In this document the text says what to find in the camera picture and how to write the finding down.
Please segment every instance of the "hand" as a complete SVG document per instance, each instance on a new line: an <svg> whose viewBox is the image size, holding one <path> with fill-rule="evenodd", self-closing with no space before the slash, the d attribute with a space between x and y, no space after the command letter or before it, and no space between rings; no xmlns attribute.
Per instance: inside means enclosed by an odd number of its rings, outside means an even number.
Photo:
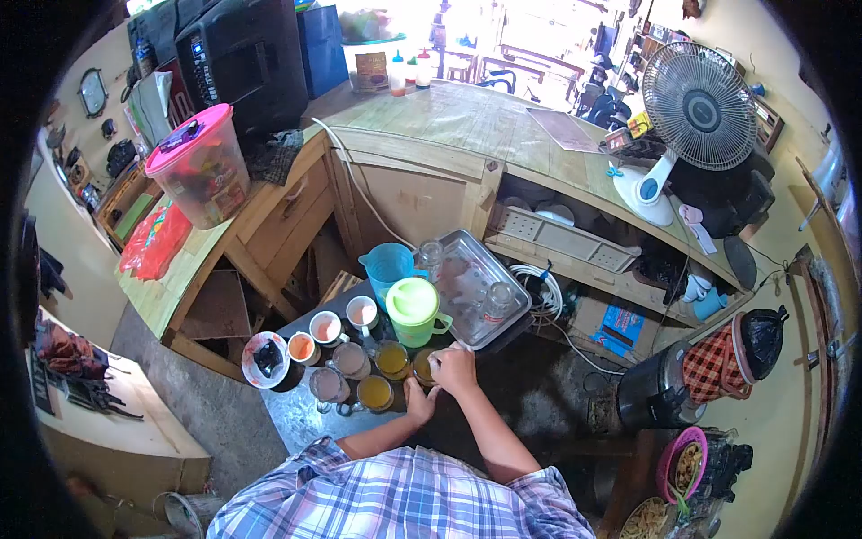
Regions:
<svg viewBox="0 0 862 539"><path fill-rule="evenodd" d="M431 377L456 400L472 389L478 389L476 355L459 342L432 352L428 362L431 364Z"/></svg>
<svg viewBox="0 0 862 539"><path fill-rule="evenodd" d="M404 398L407 400L407 417L411 418L416 427L419 428L431 419L434 414L434 405L437 401L437 393L440 386L431 388L428 396L422 390L422 386L415 378L410 377L404 381Z"/></svg>

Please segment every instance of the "black countertop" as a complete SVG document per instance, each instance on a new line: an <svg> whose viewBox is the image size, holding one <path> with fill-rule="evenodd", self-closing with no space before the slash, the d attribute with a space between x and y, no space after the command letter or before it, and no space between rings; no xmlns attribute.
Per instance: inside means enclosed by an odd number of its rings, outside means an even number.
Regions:
<svg viewBox="0 0 862 539"><path fill-rule="evenodd" d="M362 341L359 338L359 332L346 319L347 302L357 296L374 298L372 286L367 280L287 324L278 331L278 334L285 339L289 339L297 331L307 332L309 330L309 322L315 314L322 310L331 310L341 317L344 332L350 336L351 341L361 345ZM509 345L529 327L531 322L532 316L529 314L524 315L491 344L478 350L476 353L477 365L481 365L485 358L498 353L503 347ZM372 330L372 337L374 337L375 341L381 339L397 340L391 322L382 310L380 311L380 322ZM432 335L431 340L423 348L444 348L453 341L454 338L449 333ZM391 382L392 388L395 390L395 401L387 411L380 413L361 411L354 412L349 417L344 417L337 414L333 407L329 413L319 413L316 409L317 399L311 394L309 389L309 379L317 368L323 367L323 362L329 359L332 355L332 350L332 348L322 348L321 360L315 367L304 367L296 362L291 362L287 378L281 385L272 390L263 390L260 392L264 399L264 404L269 410L272 422L275 423L278 434L291 454L301 451L309 443L321 436L332 436L337 439L356 434L364 430L373 429L394 417L404 414L406 411L402 382L399 381ZM420 348L408 348L407 351L410 359L419 350ZM372 372L379 374L377 367L373 363ZM352 404L356 402L356 386L359 382L348 380L347 383L351 389L351 395L347 403Z"/></svg>

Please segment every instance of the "green lid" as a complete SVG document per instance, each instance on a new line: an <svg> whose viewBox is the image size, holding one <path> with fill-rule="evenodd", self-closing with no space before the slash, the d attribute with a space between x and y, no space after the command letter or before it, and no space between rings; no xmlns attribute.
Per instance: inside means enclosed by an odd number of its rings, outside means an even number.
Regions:
<svg viewBox="0 0 862 539"><path fill-rule="evenodd" d="M408 277L396 282L386 294L386 311L392 322L417 326L434 318L440 296L425 279Z"/></svg>

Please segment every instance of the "fried snack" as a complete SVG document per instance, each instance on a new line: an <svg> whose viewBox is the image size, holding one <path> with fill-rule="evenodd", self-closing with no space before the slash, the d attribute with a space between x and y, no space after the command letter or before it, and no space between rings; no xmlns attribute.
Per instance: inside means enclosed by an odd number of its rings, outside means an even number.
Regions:
<svg viewBox="0 0 862 539"><path fill-rule="evenodd" d="M679 460L677 461L677 490L685 493L689 488L697 469L700 467L702 459L703 450L699 443L692 442L683 448L682 453L679 455Z"/></svg>
<svg viewBox="0 0 862 539"><path fill-rule="evenodd" d="M665 501L649 498L638 505L622 526L620 539L656 539L667 520Z"/></svg>

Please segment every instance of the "rice cooker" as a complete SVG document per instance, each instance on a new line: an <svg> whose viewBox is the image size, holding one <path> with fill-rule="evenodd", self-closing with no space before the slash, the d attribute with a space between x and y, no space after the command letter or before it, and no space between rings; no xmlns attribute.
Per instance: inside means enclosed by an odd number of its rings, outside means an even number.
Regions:
<svg viewBox="0 0 862 539"><path fill-rule="evenodd" d="M703 416L706 404L691 402L683 381L683 358L690 348L687 341L675 342L622 375L616 407L627 430L679 429Z"/></svg>

